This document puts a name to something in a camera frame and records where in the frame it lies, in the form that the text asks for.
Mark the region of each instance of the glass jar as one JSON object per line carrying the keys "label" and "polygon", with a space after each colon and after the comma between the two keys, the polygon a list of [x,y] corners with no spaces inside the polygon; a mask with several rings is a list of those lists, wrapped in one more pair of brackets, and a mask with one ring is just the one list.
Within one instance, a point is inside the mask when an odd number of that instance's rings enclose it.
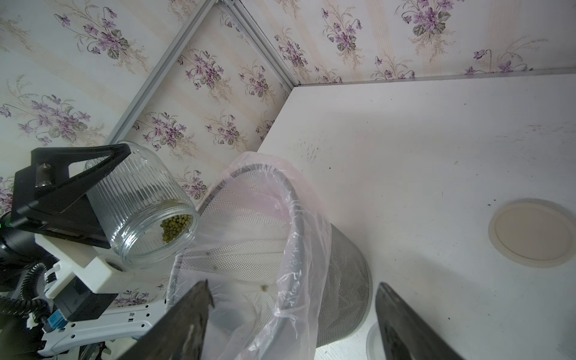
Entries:
{"label": "glass jar", "polygon": [[[131,154],[86,194],[122,262],[131,268],[151,267],[192,242],[200,216],[158,155],[136,143],[122,143]],[[88,161],[86,168],[101,160]]]}

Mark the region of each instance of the wall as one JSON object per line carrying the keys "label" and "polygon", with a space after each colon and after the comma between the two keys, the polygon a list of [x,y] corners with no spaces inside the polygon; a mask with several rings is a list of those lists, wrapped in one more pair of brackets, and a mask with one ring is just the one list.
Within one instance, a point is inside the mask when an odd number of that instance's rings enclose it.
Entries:
{"label": "wall", "polygon": [[[29,165],[30,150],[104,142],[194,7],[191,0],[0,7],[0,213],[10,209],[13,174]],[[197,203],[239,152],[257,150],[282,107],[285,93],[266,70],[214,8],[127,139],[156,150]]]}
{"label": "wall", "polygon": [[302,84],[576,66],[571,0],[243,3]]}
{"label": "wall", "polygon": [[209,12],[126,136],[157,152],[195,203],[257,151],[288,93],[227,13]]}

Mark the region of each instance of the green beans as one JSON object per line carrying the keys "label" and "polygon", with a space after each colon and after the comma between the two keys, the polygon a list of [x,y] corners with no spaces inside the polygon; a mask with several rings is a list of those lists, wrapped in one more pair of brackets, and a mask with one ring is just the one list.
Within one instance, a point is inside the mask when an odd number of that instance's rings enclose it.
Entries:
{"label": "green beans", "polygon": [[190,225],[190,222],[190,215],[177,215],[163,220],[160,224],[164,229],[162,241],[169,243],[174,240],[188,225]]}

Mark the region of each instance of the white table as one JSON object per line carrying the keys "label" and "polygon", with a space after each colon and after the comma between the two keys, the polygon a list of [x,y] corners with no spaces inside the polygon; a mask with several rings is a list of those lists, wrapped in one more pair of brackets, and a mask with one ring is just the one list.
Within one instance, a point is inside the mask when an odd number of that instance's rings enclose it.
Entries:
{"label": "white table", "polygon": [[[304,86],[259,151],[303,171],[374,288],[388,282],[465,359],[566,359],[576,259],[516,264],[488,223],[523,198],[576,211],[574,94],[574,74]],[[371,307],[316,358],[365,359]]]}

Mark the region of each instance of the trash bag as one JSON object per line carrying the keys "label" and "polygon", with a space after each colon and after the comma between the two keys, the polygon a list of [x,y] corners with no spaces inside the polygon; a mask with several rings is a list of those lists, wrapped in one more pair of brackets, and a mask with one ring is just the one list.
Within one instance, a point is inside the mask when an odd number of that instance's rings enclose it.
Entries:
{"label": "trash bag", "polygon": [[278,157],[244,153],[198,212],[167,305],[208,279],[215,308],[202,359],[313,359],[332,230],[302,173]]}

